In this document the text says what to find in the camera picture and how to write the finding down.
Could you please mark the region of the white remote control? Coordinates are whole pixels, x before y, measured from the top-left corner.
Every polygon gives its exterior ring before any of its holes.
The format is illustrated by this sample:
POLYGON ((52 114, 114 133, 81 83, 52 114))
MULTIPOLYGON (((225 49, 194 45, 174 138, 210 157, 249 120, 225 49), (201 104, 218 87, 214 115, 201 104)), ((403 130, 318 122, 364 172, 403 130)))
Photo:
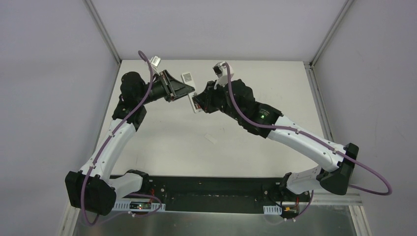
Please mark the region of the white remote control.
MULTIPOLYGON (((191 86, 191 87, 193 87, 193 88, 196 88, 195 82, 194 82, 194 80, 193 80, 192 75, 191 75, 191 73, 190 73, 190 72, 185 72, 185 73, 182 73, 182 74, 181 74, 181 78, 182 78, 182 81, 183 81, 186 85, 189 85, 189 86, 191 86)), ((188 94, 188 98, 189 98, 189 101, 190 101, 191 107, 192 107, 192 109, 193 109, 193 112, 196 114, 196 113, 199 113, 200 111, 198 111, 198 110, 197 110, 197 107, 196 107, 196 105, 194 104, 194 101, 192 100, 192 96, 193 96, 193 95, 195 95, 195 94, 197 94, 195 91, 193 91, 193 92, 189 93, 189 94, 188 94)))

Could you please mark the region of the white battery compartment cover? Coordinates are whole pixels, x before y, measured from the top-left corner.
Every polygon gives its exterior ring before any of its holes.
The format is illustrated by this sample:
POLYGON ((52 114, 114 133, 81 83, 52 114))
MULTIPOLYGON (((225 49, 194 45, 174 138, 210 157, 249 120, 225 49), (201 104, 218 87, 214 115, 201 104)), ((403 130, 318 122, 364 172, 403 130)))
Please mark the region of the white battery compartment cover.
POLYGON ((212 135, 210 135, 210 134, 208 134, 208 133, 206 133, 205 135, 204 135, 204 137, 209 141, 209 142, 211 142, 212 144, 216 144, 217 143, 217 140, 212 136, 212 135))

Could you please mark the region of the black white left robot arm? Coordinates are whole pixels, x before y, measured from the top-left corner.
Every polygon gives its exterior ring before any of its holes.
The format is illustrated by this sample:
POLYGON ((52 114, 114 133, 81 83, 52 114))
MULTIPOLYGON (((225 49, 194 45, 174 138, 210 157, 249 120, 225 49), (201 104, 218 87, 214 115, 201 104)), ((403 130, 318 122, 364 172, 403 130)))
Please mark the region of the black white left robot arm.
POLYGON ((144 172, 129 170, 111 178, 122 150, 147 114, 145 105, 161 98, 173 102, 188 96, 195 91, 195 83, 190 73, 177 80, 167 70, 154 72, 145 83, 139 73, 131 71, 122 76, 120 91, 104 141, 79 171, 70 171, 65 177, 71 206, 103 216, 110 213, 116 200, 131 193, 138 199, 149 195, 150 186, 144 182, 148 174, 144 172))

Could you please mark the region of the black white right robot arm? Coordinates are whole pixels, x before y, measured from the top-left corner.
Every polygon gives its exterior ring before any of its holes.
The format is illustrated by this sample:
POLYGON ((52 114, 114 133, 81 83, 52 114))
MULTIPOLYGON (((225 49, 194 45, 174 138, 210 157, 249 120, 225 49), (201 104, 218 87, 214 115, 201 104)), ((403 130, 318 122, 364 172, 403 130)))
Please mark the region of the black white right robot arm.
POLYGON ((282 143, 317 163, 312 169, 285 174, 278 187, 281 199, 290 202, 316 189, 341 196, 347 193, 355 165, 344 156, 356 159, 358 146, 343 146, 311 134, 278 109, 256 101, 252 89, 242 80, 232 82, 232 91, 214 85, 214 81, 209 81, 204 91, 192 98, 203 112, 220 111, 247 132, 282 143))

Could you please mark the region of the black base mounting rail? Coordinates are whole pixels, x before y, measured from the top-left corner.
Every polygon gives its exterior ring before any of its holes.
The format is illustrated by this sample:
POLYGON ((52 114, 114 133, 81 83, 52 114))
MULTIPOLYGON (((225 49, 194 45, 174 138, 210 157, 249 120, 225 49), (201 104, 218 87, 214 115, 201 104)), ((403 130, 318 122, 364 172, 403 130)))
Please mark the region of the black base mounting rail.
POLYGON ((243 214, 280 214, 279 204, 298 211, 308 203, 309 193, 296 195, 280 187, 280 177, 168 177, 149 176, 140 194, 160 199, 126 196, 113 210, 147 212, 215 212, 243 214))

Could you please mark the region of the aluminium frame rail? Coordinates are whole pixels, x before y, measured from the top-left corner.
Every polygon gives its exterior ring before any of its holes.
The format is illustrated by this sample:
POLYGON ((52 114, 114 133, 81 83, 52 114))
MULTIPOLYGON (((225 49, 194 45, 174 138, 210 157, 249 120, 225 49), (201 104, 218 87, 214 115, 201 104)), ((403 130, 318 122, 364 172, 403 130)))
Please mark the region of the aluminium frame rail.
MULTIPOLYGON (((191 72, 190 70, 185 70, 186 68, 190 68, 190 66, 193 66, 193 68, 195 69, 194 72, 198 72, 198 76, 201 75, 202 69, 204 66, 208 65, 209 62, 213 62, 213 60, 168 60, 165 62, 164 65, 168 66, 169 69, 173 69, 174 67, 178 67, 181 70, 184 69, 184 72, 191 72)), ((243 61, 243 60, 238 60, 238 61, 233 61, 234 63, 237 63, 237 66, 239 68, 244 68, 246 71, 250 71, 251 73, 255 73, 255 69, 256 68, 266 68, 266 66, 270 65, 270 68, 268 68, 268 72, 273 73, 274 71, 278 71, 280 70, 280 68, 284 66, 284 64, 288 64, 290 65, 290 69, 297 69, 295 67, 299 66, 300 62, 285 62, 285 61, 243 61)), ((327 138, 330 139, 330 141, 333 141, 333 137, 331 136, 331 131, 330 128, 328 127, 328 120, 326 115, 324 114, 324 108, 323 108, 323 104, 319 93, 319 87, 317 84, 317 80, 315 78, 315 73, 314 73, 314 66, 310 65, 309 63, 304 62, 304 68, 306 71, 306 76, 307 79, 310 83, 310 87, 311 87, 311 92, 306 92, 307 95, 306 96, 311 96, 311 98, 309 97, 309 99, 314 99, 315 104, 316 104, 316 110, 318 111, 319 115, 315 115, 316 117, 320 118, 315 118, 317 120, 320 120, 321 126, 322 126, 322 135, 327 138)), ((197 79, 195 80, 194 77, 194 82, 195 85, 201 85, 202 84, 202 79, 199 80, 197 79)), ((306 90, 306 85, 304 86, 304 81, 301 81, 301 78, 295 78, 294 80, 296 82, 296 86, 299 85, 299 82, 302 83, 303 85, 301 86, 304 90, 306 90)), ((347 194, 344 196, 339 196, 339 195, 332 195, 332 193, 330 192, 326 192, 326 190, 323 189, 317 189, 317 192, 315 194, 313 194, 313 196, 311 196, 311 191, 310 192, 306 192, 310 194, 310 200, 308 203, 304 203, 301 204, 301 206, 303 205, 318 205, 318 206, 331 206, 335 209, 338 209, 338 207, 348 207, 348 210, 351 212, 351 216, 349 219, 352 220, 352 224, 354 226, 355 232, 357 235, 367 235, 370 236, 372 235, 369 230, 367 229, 368 226, 367 225, 367 220, 366 217, 364 216, 363 211, 363 207, 362 207, 362 201, 360 199, 359 193, 354 193, 352 192, 352 190, 348 190, 347 194)), ((280 208, 280 206, 278 206, 278 208, 280 209, 280 216, 283 216, 283 220, 282 222, 277 222, 277 223, 271 223, 269 221, 266 221, 268 224, 271 225, 279 225, 283 222, 288 222, 289 219, 293 220, 294 222, 297 221, 297 218, 299 218, 299 215, 303 212, 305 212, 304 209, 302 210, 298 210, 298 211, 293 211, 292 209, 290 210, 283 210, 282 208, 280 208)), ((117 217, 121 214, 132 214, 132 213, 136 213, 133 214, 133 217, 137 217, 139 212, 136 211, 118 211, 118 210, 113 210, 112 208, 112 212, 118 212, 117 214, 113 215, 112 217, 108 217, 105 220, 103 220, 102 222, 96 223, 96 226, 99 226, 101 224, 105 224, 106 222, 108 222, 109 220, 113 219, 114 217, 117 217)), ((147 212, 141 212, 141 213, 150 213, 150 212, 159 212, 158 209, 152 210, 152 211, 147 211, 147 212)), ((179 213, 181 214, 181 212, 179 211, 164 211, 164 212, 174 212, 174 213, 179 213)), ((202 214, 236 214, 236 213, 215 213, 215 212, 183 212, 184 214, 187 213, 202 213, 202 214)), ((275 214, 253 214, 253 215, 262 215, 262 216, 266 216, 266 215, 275 215, 275 214)), ((81 222, 81 217, 82 217, 82 213, 81 213, 81 209, 72 207, 72 206, 67 206, 66 209, 66 215, 65 215, 65 220, 63 220, 61 222, 61 229, 60 229, 60 236, 71 236, 72 234, 76 233, 76 226, 77 226, 77 222, 78 220, 80 220, 79 223, 82 223, 83 225, 86 225, 86 223, 81 222)))

